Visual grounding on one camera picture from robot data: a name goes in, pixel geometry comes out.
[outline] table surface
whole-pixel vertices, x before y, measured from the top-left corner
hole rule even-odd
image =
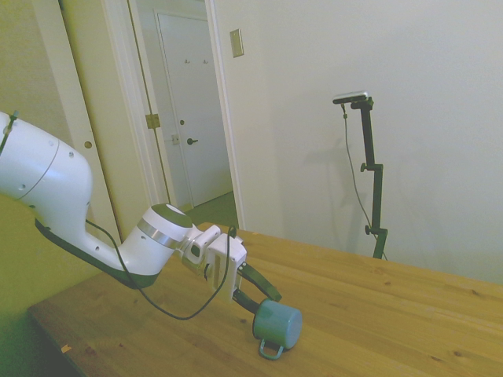
[[[163,315],[101,273],[29,309],[88,376],[502,376],[503,286],[239,231],[247,262],[303,314],[297,344],[258,354],[253,315],[214,300]],[[263,295],[248,282],[242,290]],[[178,258],[146,289],[178,315],[210,295]]]

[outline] light switch plate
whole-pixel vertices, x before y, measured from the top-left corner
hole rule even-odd
[[[241,39],[241,29],[230,32],[230,45],[233,47],[233,56],[240,57],[244,55],[243,40]]]

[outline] white door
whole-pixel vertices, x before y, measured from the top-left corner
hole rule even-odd
[[[171,100],[193,206],[231,192],[229,158],[206,20],[159,14]]]
[[[13,103],[12,107],[7,104],[6,108],[17,108],[20,110],[20,119],[44,128],[55,137],[64,135],[66,132],[64,128],[68,126],[70,139],[66,139],[66,141],[70,141],[72,147],[86,158],[93,172],[93,195],[90,213],[87,215],[92,214],[90,220],[105,228],[119,241],[119,230],[97,154],[96,142],[91,130],[72,49],[64,28],[61,8],[57,2],[34,0],[31,3],[35,11],[39,33],[28,28],[23,29],[25,34],[19,35],[17,31],[9,31],[13,35],[3,35],[3,37],[6,40],[11,38],[14,38],[14,41],[29,39],[31,43],[38,43],[43,46],[46,57],[40,49],[37,49],[36,52],[33,50],[30,59],[25,61],[24,68],[22,65],[16,65],[7,70],[11,75],[14,75],[15,79],[2,82],[2,91],[9,94],[9,101]],[[15,9],[16,6],[9,4],[9,7]],[[16,59],[23,60],[25,57],[21,51],[16,51],[11,54],[10,61],[15,64]],[[39,59],[42,61],[47,59],[49,66],[37,63]],[[18,79],[26,77],[27,69],[33,69],[31,77]],[[41,83],[35,85],[37,77],[45,77],[47,82],[54,81],[55,86],[42,85]],[[27,115],[26,112],[31,115],[31,119],[24,118]],[[40,124],[37,122],[37,115],[40,117]],[[108,237],[101,232],[96,232],[96,229],[88,227],[87,231],[105,243],[109,243]]]

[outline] door frame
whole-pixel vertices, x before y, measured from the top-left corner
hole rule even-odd
[[[167,161],[166,147],[163,142],[160,142],[159,153],[157,152],[155,135],[147,127],[145,115],[150,114],[151,110],[153,114],[156,114],[157,104],[153,96],[153,83],[149,65],[144,63],[142,72],[138,58],[139,50],[142,61],[147,62],[141,29],[132,28],[130,10],[126,1],[101,0],[101,4],[113,53],[116,57],[117,75],[123,90],[124,102],[128,109],[127,115],[130,119],[131,133],[136,144],[138,160],[144,172],[149,200],[151,204],[166,203],[166,186],[170,194],[174,193],[174,186],[169,162]],[[135,2],[131,2],[131,16],[134,18],[134,22],[139,24],[139,14]],[[138,38],[138,49],[134,33]],[[149,91],[149,101],[147,100],[145,85]],[[157,128],[154,132],[157,132],[158,139],[162,141],[162,130]],[[163,182],[163,168],[166,185]],[[171,195],[171,203],[175,206],[178,205],[174,195]]]
[[[146,54],[145,44],[142,38],[140,25],[140,16],[137,7],[137,0],[127,0],[117,2],[116,0],[101,0],[106,23],[108,25],[108,32],[112,41],[114,54],[116,55],[117,71],[119,80],[123,86],[125,93],[125,100],[127,107],[130,109],[130,118],[134,128],[134,138],[138,147],[139,159],[145,169],[145,178],[151,196],[158,196],[163,187],[157,183],[159,177],[152,171],[152,156],[149,151],[152,148],[152,143],[148,143],[149,136],[147,133],[145,110],[146,110],[146,95],[145,87],[149,92],[150,104],[152,112],[156,112],[157,105],[155,94],[153,90],[152,77],[149,73],[148,57]],[[225,76],[223,71],[223,58],[221,42],[218,36],[218,28],[216,24],[215,4],[214,0],[205,0],[207,10],[207,22],[210,29],[211,48],[213,51],[213,59],[215,61],[215,70],[217,76],[218,95],[220,99],[220,106],[222,108],[222,119],[224,133],[226,135],[227,155],[229,157],[230,175],[233,183],[234,199],[236,201],[237,219],[241,229],[246,229],[244,208],[242,203],[240,179],[238,174],[238,166],[236,159],[236,149],[234,146],[234,138],[232,132],[232,124],[229,113],[229,101],[226,88]],[[134,24],[131,23],[129,17],[131,15]],[[134,40],[133,31],[138,39],[138,51],[140,57],[136,54],[137,47]],[[141,84],[142,73],[139,59],[143,62],[143,75],[145,77],[145,84]],[[162,130],[159,131],[159,139],[164,140]],[[160,145],[161,158],[166,168],[167,186],[170,190],[172,202],[175,206],[178,205],[176,195],[174,193],[173,178],[169,169],[169,161],[167,160],[167,153],[163,143]]]

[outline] cup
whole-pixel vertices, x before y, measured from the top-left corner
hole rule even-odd
[[[269,360],[277,360],[283,349],[290,349],[299,339],[302,329],[302,313],[295,308],[270,299],[262,301],[253,319],[253,335],[260,342],[259,353]],[[266,342],[279,346],[277,354],[271,356],[264,352]]]

